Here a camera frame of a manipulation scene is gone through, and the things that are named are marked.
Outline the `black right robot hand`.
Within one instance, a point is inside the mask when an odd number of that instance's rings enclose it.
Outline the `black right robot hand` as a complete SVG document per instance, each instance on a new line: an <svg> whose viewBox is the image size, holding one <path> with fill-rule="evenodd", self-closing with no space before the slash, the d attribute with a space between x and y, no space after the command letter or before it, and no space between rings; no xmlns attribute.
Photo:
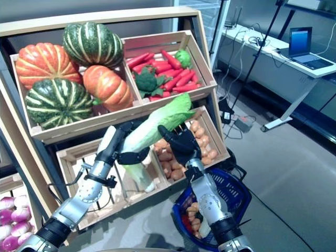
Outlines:
<svg viewBox="0 0 336 252"><path fill-rule="evenodd" d="M169 143L177 162L184 167L193 163L200 163L202 159L201 149L191 130L185 123L180 124L172 131L165 126L157 127L163 139Z"/></svg>

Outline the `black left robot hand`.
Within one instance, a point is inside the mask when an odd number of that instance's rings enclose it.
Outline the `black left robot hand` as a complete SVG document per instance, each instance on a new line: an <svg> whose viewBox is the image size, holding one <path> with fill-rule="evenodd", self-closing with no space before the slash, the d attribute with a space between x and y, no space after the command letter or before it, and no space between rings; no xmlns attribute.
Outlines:
<svg viewBox="0 0 336 252"><path fill-rule="evenodd" d="M130 135L139 125L141 121L128 121L121 124L111 142L109 143L106 151L111 154L112 161L118 161L121 165L133 165L141 163L148 155L150 148L141 147L139 151L122 151L122 146L127 136Z"/></svg>

